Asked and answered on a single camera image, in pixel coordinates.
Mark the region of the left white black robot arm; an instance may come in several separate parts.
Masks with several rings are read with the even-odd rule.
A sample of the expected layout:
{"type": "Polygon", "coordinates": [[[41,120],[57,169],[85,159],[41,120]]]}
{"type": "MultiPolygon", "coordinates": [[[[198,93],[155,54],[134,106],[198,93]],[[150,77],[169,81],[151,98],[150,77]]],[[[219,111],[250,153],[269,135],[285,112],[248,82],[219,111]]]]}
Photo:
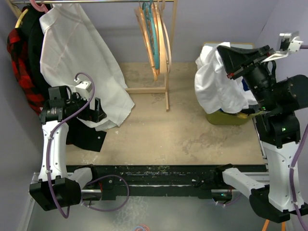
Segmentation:
{"type": "Polygon", "coordinates": [[[71,91],[68,86],[50,87],[49,99],[39,115],[44,135],[43,159],[36,183],[29,186],[30,195],[45,211],[77,205],[84,186],[97,187],[99,177],[94,166],[87,165],[69,176],[66,169],[66,145],[98,152],[106,132],[82,123],[106,118],[101,100],[93,98],[93,85],[82,81],[71,91]]]}

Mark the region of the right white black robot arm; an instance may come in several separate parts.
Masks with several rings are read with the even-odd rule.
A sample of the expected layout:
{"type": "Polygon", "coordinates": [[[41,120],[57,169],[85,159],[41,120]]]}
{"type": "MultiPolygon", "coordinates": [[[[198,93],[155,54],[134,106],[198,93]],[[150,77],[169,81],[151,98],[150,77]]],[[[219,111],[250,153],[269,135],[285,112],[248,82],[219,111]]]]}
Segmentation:
{"type": "Polygon", "coordinates": [[[262,112],[256,117],[256,127],[268,161],[269,184],[228,164],[216,168],[215,185],[237,189],[259,217],[276,223],[288,221],[291,214],[306,215],[308,205],[301,196],[297,170],[305,135],[300,133],[295,112],[308,106],[308,78],[295,75],[277,81],[276,63],[270,58],[274,50],[269,46],[242,49],[220,45],[217,50],[228,78],[242,77],[262,112]]]}

